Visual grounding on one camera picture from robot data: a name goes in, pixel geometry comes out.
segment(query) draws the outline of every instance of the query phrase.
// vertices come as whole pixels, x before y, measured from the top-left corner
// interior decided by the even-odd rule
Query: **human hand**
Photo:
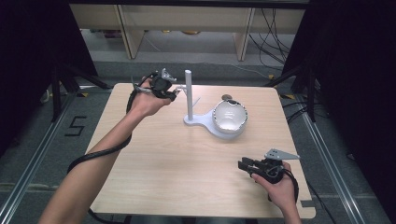
[[[285,169],[291,171],[290,165],[283,161],[283,166]],[[251,177],[262,185],[268,192],[271,201],[280,208],[280,210],[288,210],[291,207],[295,207],[294,198],[294,186],[293,183],[287,175],[283,175],[282,180],[276,184],[271,184],[263,177],[252,174]]]
[[[141,85],[142,88],[149,88],[151,78],[147,78],[145,82]],[[151,116],[157,113],[164,105],[170,105],[170,99],[157,98],[151,92],[139,92],[132,103],[130,111],[137,111],[141,113],[144,117]]]

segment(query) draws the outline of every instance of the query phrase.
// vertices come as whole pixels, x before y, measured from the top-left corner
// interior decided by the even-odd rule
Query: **black cable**
[[[297,112],[293,113],[292,115],[286,117],[288,120],[288,124],[290,124],[294,119],[298,118],[300,115],[302,115],[304,112],[306,112],[307,106],[299,109]]]
[[[256,40],[253,38],[253,36],[251,36],[251,34],[249,34],[249,37],[250,37],[250,39],[253,41],[253,43],[256,45],[256,47],[257,47],[260,51],[262,51],[262,52],[268,54],[271,58],[277,60],[279,63],[282,63],[282,64],[285,63],[284,61],[282,61],[282,59],[279,59],[279,58],[276,57],[273,53],[271,53],[270,51],[264,49],[264,48],[262,47],[262,44],[259,45],[259,44],[256,42]]]
[[[295,202],[297,202],[299,191],[300,191],[300,189],[298,187],[298,182],[297,182],[296,178],[294,177],[294,175],[291,173],[291,171],[289,171],[287,169],[283,169],[283,172],[285,173],[285,175],[290,177],[291,182],[293,183],[293,186],[294,186],[294,199],[295,199]]]
[[[319,114],[319,113],[315,112],[315,110],[325,110],[325,109],[326,109],[326,108],[315,108],[315,109],[314,109],[314,113],[315,113],[317,116],[321,117],[321,118],[329,119],[329,118],[330,118],[329,113],[326,112],[326,115],[322,115],[322,114]]]
[[[140,87],[146,81],[146,79],[148,79],[148,78],[149,77],[144,77],[142,79],[142,81],[137,85],[137,87]],[[128,104],[126,106],[126,113],[128,113],[131,110],[132,102],[134,101],[134,98],[136,97],[136,95],[137,95],[137,90],[134,87],[134,90],[132,91],[132,93],[131,93],[131,95],[129,96],[129,99],[128,99]],[[122,143],[120,143],[120,144],[118,144],[118,145],[116,145],[114,147],[111,147],[111,148],[108,148],[108,149],[104,149],[104,150],[101,150],[101,151],[96,151],[96,152],[93,152],[93,153],[90,153],[90,154],[85,154],[85,155],[75,159],[74,161],[72,161],[70,163],[70,165],[69,165],[69,167],[67,169],[67,173],[69,173],[71,170],[73,170],[74,167],[76,167],[77,165],[79,165],[80,163],[82,163],[84,161],[89,161],[89,160],[92,160],[92,159],[95,159],[95,158],[98,158],[98,157],[102,157],[102,156],[109,155],[109,154],[112,154],[114,152],[120,151],[121,149],[123,149],[126,146],[128,146],[128,144],[131,142],[131,139],[132,139],[132,134],[130,134],[128,136],[128,138],[125,139]],[[99,222],[102,222],[102,223],[106,223],[106,224],[123,224],[123,222],[114,222],[114,221],[104,220],[104,219],[100,218],[99,216],[97,216],[91,210],[91,208],[88,210],[88,214],[90,214],[91,217],[93,217],[95,220],[97,220]]]
[[[312,190],[312,192],[314,192],[315,196],[317,196],[321,206],[324,208],[324,210],[326,211],[326,213],[329,215],[330,219],[332,220],[332,223],[336,223],[334,217],[332,216],[332,214],[330,213],[329,209],[327,208],[326,204],[320,199],[319,195],[317,194],[317,192],[315,191],[314,187],[312,187],[312,185],[306,181],[306,183],[308,184],[308,187]]]
[[[291,106],[291,105],[301,105],[301,104],[308,104],[308,102],[307,101],[295,102],[295,103],[291,103],[291,104],[288,104],[288,105],[282,105],[282,107],[285,108],[285,107],[288,107],[288,106]]]
[[[265,19],[265,22],[267,23],[267,26],[268,26],[268,34],[267,34],[267,36],[265,37],[265,39],[264,39],[263,41],[264,41],[268,46],[270,46],[270,47],[272,47],[272,48],[274,48],[274,49],[278,49],[279,52],[280,52],[280,54],[281,54],[281,56],[282,56],[282,58],[283,58],[283,60],[286,60],[286,56],[285,56],[285,54],[284,54],[285,50],[283,50],[283,49],[280,47],[279,44],[283,45],[283,46],[284,46],[285,48],[287,48],[287,49],[289,49],[289,48],[286,47],[286,46],[279,40],[279,38],[277,37],[277,29],[276,29],[276,9],[273,8],[273,20],[272,20],[272,22],[271,22],[271,25],[269,24],[269,22],[268,22],[268,20],[267,20],[267,18],[266,18],[266,16],[265,16],[265,13],[264,13],[264,10],[263,10],[263,9],[262,9],[262,15],[263,15],[263,17],[264,17],[264,19]],[[274,46],[272,46],[272,45],[270,45],[270,44],[268,44],[268,43],[266,42],[266,39],[267,39],[267,37],[268,37],[269,34],[271,34],[271,36],[272,36],[273,39],[275,40],[275,42],[276,42],[276,44],[277,44],[277,47],[274,47]]]
[[[271,68],[271,69],[274,69],[274,70],[277,70],[277,71],[282,71],[282,69],[280,69],[280,68],[275,68],[275,67],[272,67],[272,66],[269,66],[269,65],[265,64],[262,61],[262,51],[261,50],[259,50],[259,59],[260,59],[260,62],[262,63],[262,65],[264,65],[265,67]]]

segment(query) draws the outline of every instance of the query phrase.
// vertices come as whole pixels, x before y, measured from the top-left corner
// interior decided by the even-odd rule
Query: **white bowl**
[[[222,133],[241,133],[248,120],[245,107],[234,100],[224,100],[213,110],[212,119]]]

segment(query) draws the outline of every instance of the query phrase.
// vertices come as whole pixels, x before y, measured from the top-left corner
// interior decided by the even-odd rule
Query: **cabinet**
[[[136,57],[145,30],[233,33],[235,52],[244,61],[249,33],[268,33],[272,9],[251,7],[157,7],[70,4],[78,26],[85,29],[121,30],[130,59]],[[278,34],[296,34],[302,9],[277,9]]]

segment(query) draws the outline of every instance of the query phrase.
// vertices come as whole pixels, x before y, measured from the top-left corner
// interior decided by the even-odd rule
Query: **forearm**
[[[301,224],[300,215],[296,206],[290,206],[281,209],[283,217],[285,218],[285,224]]]
[[[131,110],[88,153],[114,147],[125,141],[145,116]],[[66,176],[55,192],[40,223],[79,223],[105,184],[119,152],[85,161]]]

